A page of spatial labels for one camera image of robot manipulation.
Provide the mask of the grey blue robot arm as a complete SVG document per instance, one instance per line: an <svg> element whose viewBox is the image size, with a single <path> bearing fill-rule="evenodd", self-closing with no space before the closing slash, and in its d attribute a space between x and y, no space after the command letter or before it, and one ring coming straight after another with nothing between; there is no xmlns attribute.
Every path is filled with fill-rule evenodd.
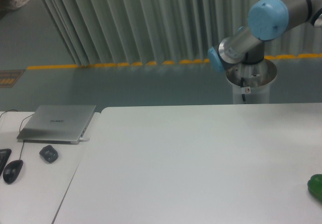
<svg viewBox="0 0 322 224"><path fill-rule="evenodd" d="M321 27L321 0L260 0L248 12L248 24L208 50L219 72L233 66L257 64L264 59L264 44L304 23Z"/></svg>

